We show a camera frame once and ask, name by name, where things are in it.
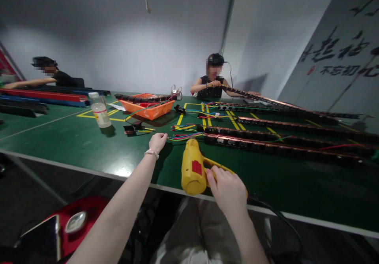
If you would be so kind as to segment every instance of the heat gun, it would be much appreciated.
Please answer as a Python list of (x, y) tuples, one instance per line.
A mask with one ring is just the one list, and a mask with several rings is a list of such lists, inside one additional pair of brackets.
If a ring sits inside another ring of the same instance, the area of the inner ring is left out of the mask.
[(182, 188), (188, 195), (194, 196), (201, 194), (205, 191), (207, 186), (209, 187), (204, 163), (210, 166), (216, 165), (217, 167), (234, 174), (230, 169), (204, 157), (200, 152), (197, 140), (189, 139), (186, 143), (186, 149), (184, 150), (182, 161)]

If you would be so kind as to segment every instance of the black top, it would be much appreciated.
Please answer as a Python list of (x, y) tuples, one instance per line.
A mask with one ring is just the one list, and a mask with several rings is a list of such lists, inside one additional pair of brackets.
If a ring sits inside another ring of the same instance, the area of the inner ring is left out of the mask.
[[(221, 83), (224, 83), (223, 77), (217, 77), (216, 80), (220, 81)], [(208, 79), (208, 76), (201, 77), (201, 84), (210, 83), (211, 81)], [(197, 96), (199, 98), (221, 98), (222, 94), (222, 87), (208, 87), (206, 89), (203, 89), (202, 91), (199, 91), (197, 93)]]
[(53, 78), (56, 80), (57, 86), (78, 87), (78, 84), (71, 76), (60, 70), (56, 74), (54, 74)]

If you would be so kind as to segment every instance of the orange basket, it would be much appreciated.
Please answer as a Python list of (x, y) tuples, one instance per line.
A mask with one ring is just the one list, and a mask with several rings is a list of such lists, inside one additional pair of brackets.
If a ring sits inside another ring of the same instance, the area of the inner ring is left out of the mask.
[[(131, 97), (149, 98), (149, 97), (158, 97), (158, 96), (148, 94), (148, 93), (143, 93), (143, 94), (133, 95)], [(164, 114), (167, 114), (169, 111), (171, 111), (171, 108), (175, 102), (174, 100), (172, 100), (172, 101), (164, 103), (162, 105), (143, 110), (145, 108), (141, 107), (140, 105), (133, 104), (129, 101), (124, 101), (124, 100), (119, 100), (119, 101), (122, 103), (122, 105), (124, 106), (126, 111), (133, 113), (133, 112), (136, 112), (138, 110), (141, 110), (141, 111), (137, 112), (135, 115), (138, 115), (140, 117), (144, 117), (144, 118), (149, 119), (149, 120), (154, 120), (160, 116), (163, 116)]]

